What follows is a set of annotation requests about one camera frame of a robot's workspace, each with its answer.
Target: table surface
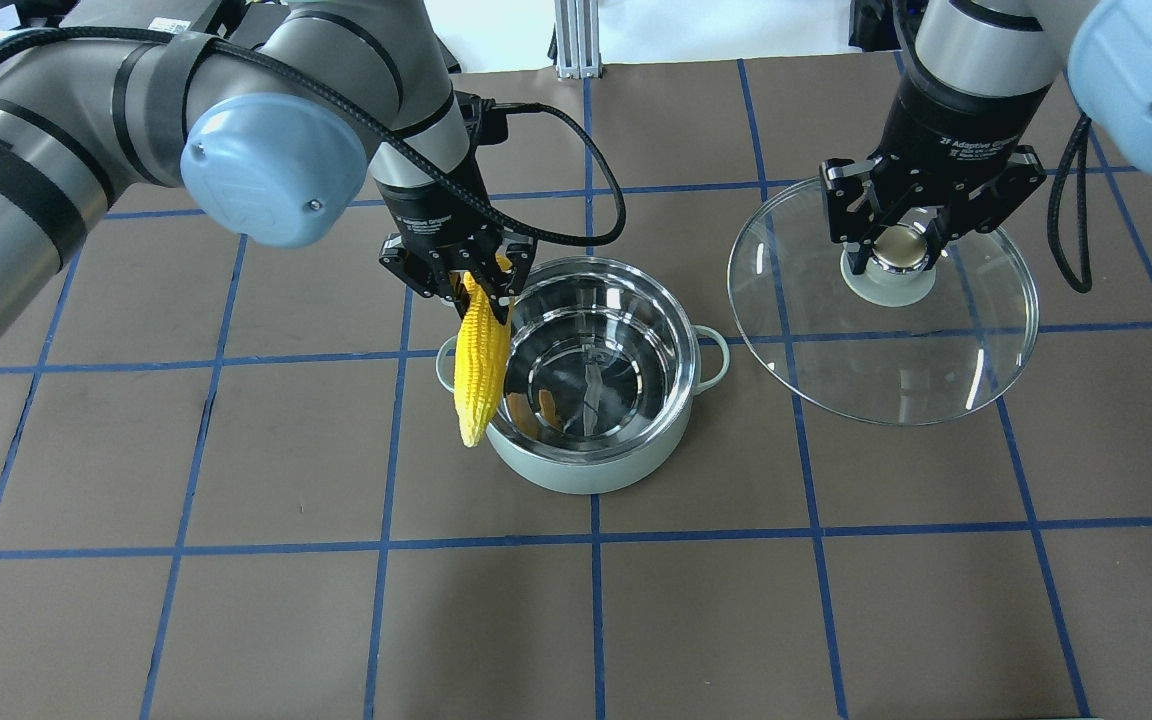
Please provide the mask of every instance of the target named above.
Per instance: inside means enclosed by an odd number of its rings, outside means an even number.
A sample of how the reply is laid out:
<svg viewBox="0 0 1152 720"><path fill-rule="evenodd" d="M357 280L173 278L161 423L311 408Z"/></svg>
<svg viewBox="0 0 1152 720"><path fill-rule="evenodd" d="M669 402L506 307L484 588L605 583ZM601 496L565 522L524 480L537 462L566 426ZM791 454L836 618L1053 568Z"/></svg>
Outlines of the table surface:
<svg viewBox="0 0 1152 720"><path fill-rule="evenodd" d="M1152 719L1152 179L1097 136L1087 296L1046 195L1006 223L1043 333L963 420L840 419L738 340L736 232L867 154L899 73L457 78L584 119L630 213L599 253L732 338L676 454L607 497L461 446L433 379L456 316L376 263L370 183L297 251L134 188L0 342L0 717ZM1026 137L1047 164L1074 118L1058 83ZM579 142L511 130L480 152L497 205L607 227Z"/></svg>

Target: corn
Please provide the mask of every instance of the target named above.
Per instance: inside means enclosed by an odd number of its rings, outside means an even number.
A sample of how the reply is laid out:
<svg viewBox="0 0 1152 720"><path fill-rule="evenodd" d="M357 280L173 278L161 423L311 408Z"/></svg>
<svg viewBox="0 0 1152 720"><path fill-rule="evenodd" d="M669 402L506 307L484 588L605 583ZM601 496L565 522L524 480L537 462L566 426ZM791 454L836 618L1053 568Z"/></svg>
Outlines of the corn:
<svg viewBox="0 0 1152 720"><path fill-rule="evenodd" d="M497 258L508 268L508 260ZM463 276L470 295L470 309L461 320L456 335L456 381L453 400L461 420L461 441L475 447L483 441L492 415L505 393L505 366L509 355L509 323L497 321L492 314L492 300L473 281Z"/></svg>

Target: black cable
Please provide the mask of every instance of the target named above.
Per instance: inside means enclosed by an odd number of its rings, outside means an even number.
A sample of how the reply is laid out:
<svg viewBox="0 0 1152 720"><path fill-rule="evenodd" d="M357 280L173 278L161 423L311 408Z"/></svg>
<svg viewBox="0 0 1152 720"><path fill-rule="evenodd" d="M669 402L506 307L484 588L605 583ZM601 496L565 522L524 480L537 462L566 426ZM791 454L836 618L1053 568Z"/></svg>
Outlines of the black cable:
<svg viewBox="0 0 1152 720"><path fill-rule="evenodd" d="M0 45L0 65L5 63L6 60L13 59L15 55L23 53L23 51L44 45L52 45L55 44L55 41L78 40L79 38L99 38L99 40L132 40L168 44L168 41L172 41L173 37L175 36L168 32L157 32L150 31L150 29L138 28L68 26L46 29L46 31L20 35L6 40L3 45ZM456 196L457 199L463 202L463 204L465 204L469 209L475 210L476 213L479 213L490 222L498 223L500 227L508 229L508 232L526 234L526 236L545 242L556 243L556 245L601 247L607 245L607 243L616 240L616 237L620 237L621 232L626 228L626 196L621 191L621 185L616 182L616 177L613 176L612 168L607 165L607 159L602 158L602 152L598 150L594 145L593 138L589 137L588 132L579 127L579 123L577 123L576 120L568 118L568 115L561 109L550 108L550 106L540 104L506 106L506 108L511 113L547 113L554 115L554 118L563 120L563 123L567 123L567 127L570 127L581 137L581 141L589 146L590 154L593 156L594 162L598 162L599 169L602 170L602 175L607 179L608 188L612 190L613 200L616 203L616 222L613 225L611 232L598 234L598 236L575 236L575 234L547 232L547 229L524 223L522 220L510 218L509 215L502 213L502 211L493 209L487 200L475 195L473 191L468 190L468 188L458 183L456 179L448 176L448 174L444 173L438 165L434 165L429 158L422 156L420 152L417 152L411 145L407 145L407 142L403 142L403 138L399 137L388 127L385 127L380 120L372 118L370 113L361 108L353 100L349 100L348 97L340 94L334 90L334 88L325 85L325 83L308 77L306 74L293 68L290 65L283 63L283 61L256 53L256 51L247 50L247 47L230 45L227 41L212 41L212 44L207 46L207 53L229 55L232 58L247 61L248 63L257 65L257 67L270 70L270 73L274 73L279 77L283 77L293 83L296 83L296 85L301 85L306 88L306 90L314 92L314 94L321 97L321 99L326 103L333 105L334 108L342 111L342 113L348 115L348 118L355 119L358 124L367 128L371 132L374 132L380 141L389 143L389 145L393 146L400 156L410 161L411 165L415 165L417 169L424 172L426 176L433 179L434 182L442 185L445 190L452 192L453 196Z"/></svg>
<svg viewBox="0 0 1152 720"><path fill-rule="evenodd" d="M1091 141L1092 119L1087 113L1081 113L1078 123L1074 124L1074 132L1070 132L1069 143L1064 145L1064 153L1061 154L1060 167L1056 168L1056 176L1052 181L1052 194L1047 200L1047 245L1051 247L1052 258L1056 259L1060 274L1064 275L1064 281L1075 291L1092 290L1092 260L1087 253L1087 142ZM1064 248L1060 242L1060 204L1064 195L1064 179L1069 177L1070 165L1074 157L1078 157L1078 177L1075 181L1076 194L1078 194L1078 268L1079 275L1074 274L1069 259L1064 256Z"/></svg>

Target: black band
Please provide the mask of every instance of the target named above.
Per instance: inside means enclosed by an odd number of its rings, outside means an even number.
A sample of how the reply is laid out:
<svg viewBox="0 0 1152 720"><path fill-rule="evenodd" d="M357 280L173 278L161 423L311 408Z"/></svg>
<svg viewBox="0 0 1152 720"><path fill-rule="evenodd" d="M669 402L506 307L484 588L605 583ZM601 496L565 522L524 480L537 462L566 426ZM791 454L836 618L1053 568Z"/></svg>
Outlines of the black band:
<svg viewBox="0 0 1152 720"><path fill-rule="evenodd" d="M63 190L0 141L0 195L47 234L65 266L88 234L88 223Z"/></svg>
<svg viewBox="0 0 1152 720"><path fill-rule="evenodd" d="M145 164L141 160L141 156L136 152L136 145L132 143L132 134L127 131L127 81L131 78L132 69L136 69L136 65L141 62L141 59L156 47L156 45L151 44L141 45L123 59L123 63L119 66L118 74L114 76L114 97L113 103L109 103L109 116L114 120L114 136L118 137L118 145L123 150L123 156L138 176L145 179L145 182L169 187L168 183L154 177L154 173L151 173L145 167Z"/></svg>
<svg viewBox="0 0 1152 720"><path fill-rule="evenodd" d="M371 47L371 50L380 58L381 63L385 63L385 67L389 69L389 76L394 78L394 90L397 91L397 105L402 106L403 78L401 74L397 73L397 63L394 63L393 55L391 55L389 52L385 50L385 46L381 45L380 41L376 39L376 36L367 32L364 26L361 26L361 24L353 22L353 20L340 17L340 15L336 15L334 13L324 13L321 10L302 10L293 13L291 17L289 17L288 20L297 20L297 18L326 20L326 22L334 24L334 26L341 26L343 29L347 29L347 31L353 32L353 36L357 37L358 40L365 41L367 47Z"/></svg>
<svg viewBox="0 0 1152 720"><path fill-rule="evenodd" d="M401 137L403 138L403 141L407 141L408 137L417 136L420 135L420 132L427 131L429 128L434 127L435 124L438 124L439 120L444 119L444 115L447 114L448 109L452 109L452 105L455 101L456 101L456 94L454 94L454 92L450 92L450 94L447 96L447 100L444 100L444 104L440 105L438 109L434 109L433 114L430 114L429 118L425 118L419 123L396 129L396 131L394 131L394 135L397 135L397 137Z"/></svg>
<svg viewBox="0 0 1152 720"><path fill-rule="evenodd" d="M1043 31L1041 24L1038 24L1038 18L1028 18L1024 15L1011 15L991 10L984 5L973 3L973 0L950 0L950 5L957 12L967 15L967 17L979 20L982 23L992 24L992 26L1015 29L1015 31L1021 32Z"/></svg>
<svg viewBox="0 0 1152 720"><path fill-rule="evenodd" d="M104 165L100 165L100 160L97 160L96 156L92 156L90 150L83 147L83 143L78 142L78 138L69 135L69 132L65 131L63 127L51 122L51 120L35 113L35 111L23 108L23 106L20 106L14 101L3 100L1 97L0 111L3 111L3 113L13 115L14 118L24 120L24 122L40 129L41 132L45 132L45 135L50 136L53 141L59 142L60 145L65 145L65 150L69 150L74 154L74 158L78 158L83 165L86 165L88 172L91 172L96 182L100 183L101 191L105 191L105 209L113 209L114 200L118 200L118 194L114 191L114 182L111 181L109 173L105 172Z"/></svg>
<svg viewBox="0 0 1152 720"><path fill-rule="evenodd" d="M185 127L185 100L189 81L198 68L198 60L215 40L213 35L182 32L172 38L157 59L150 76L145 127L150 154L157 168L170 174L173 184L180 184L180 150L184 146L189 128Z"/></svg>

